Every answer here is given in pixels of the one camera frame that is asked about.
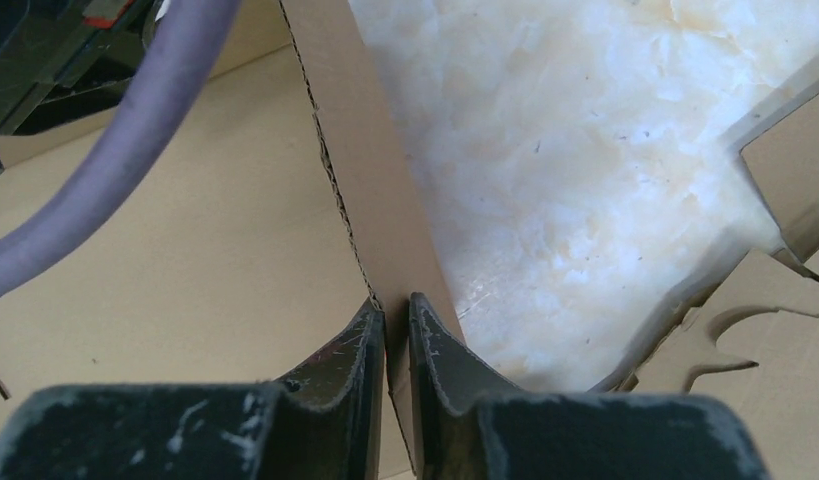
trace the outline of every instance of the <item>white floor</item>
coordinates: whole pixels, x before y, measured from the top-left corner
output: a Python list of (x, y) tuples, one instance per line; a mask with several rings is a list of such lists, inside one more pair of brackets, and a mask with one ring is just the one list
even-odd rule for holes
[(819, 0), (351, 4), (467, 341), (522, 385), (595, 385), (780, 245), (727, 132), (797, 93), (778, 87), (819, 53)]

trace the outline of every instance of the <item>purple tube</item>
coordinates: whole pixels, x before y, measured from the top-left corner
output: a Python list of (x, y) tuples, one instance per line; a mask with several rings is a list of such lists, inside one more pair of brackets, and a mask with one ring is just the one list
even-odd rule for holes
[(173, 0), (85, 161), (41, 210), (0, 239), (0, 297), (82, 245), (141, 183), (200, 93), (240, 3)]

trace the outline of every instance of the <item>cable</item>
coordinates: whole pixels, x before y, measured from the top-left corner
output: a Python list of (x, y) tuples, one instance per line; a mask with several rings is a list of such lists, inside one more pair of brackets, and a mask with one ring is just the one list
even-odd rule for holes
[(0, 297), (82, 245), (170, 142), (220, 54), (241, 0), (174, 0), (109, 127), (35, 215), (0, 239)]

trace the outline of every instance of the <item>cardboard box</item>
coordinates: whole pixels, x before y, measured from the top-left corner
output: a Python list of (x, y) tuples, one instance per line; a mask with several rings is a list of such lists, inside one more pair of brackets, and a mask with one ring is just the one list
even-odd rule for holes
[[(276, 51), (288, 45), (289, 40), (276, 0), (244, 0), (212, 76), (222, 75)], [(98, 113), (30, 137), (0, 137), (0, 159), (6, 168), (17, 165), (104, 127), (112, 115), (113, 111)]]
[[(295, 50), (211, 82), (123, 208), (0, 299), (0, 377), (13, 394), (0, 400), (0, 424), (51, 384), (279, 375), (370, 291), (387, 315), (389, 394), (414, 445), (402, 313), (422, 291), (461, 337), (456, 314), (348, 4), (295, 0), (284, 13)], [(0, 236), (53, 194), (96, 136), (0, 177)], [(383, 476), (408, 469), (390, 411)]]
[(819, 94), (743, 156), (805, 262), (750, 252), (628, 386), (718, 398), (745, 421), (774, 478), (819, 479)]

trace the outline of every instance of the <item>marble floor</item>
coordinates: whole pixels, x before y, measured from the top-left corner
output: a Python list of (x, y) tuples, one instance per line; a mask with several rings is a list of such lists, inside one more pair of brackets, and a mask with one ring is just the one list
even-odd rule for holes
[(467, 341), (521, 385), (594, 386), (781, 245), (733, 127), (799, 93), (819, 0), (351, 4)]

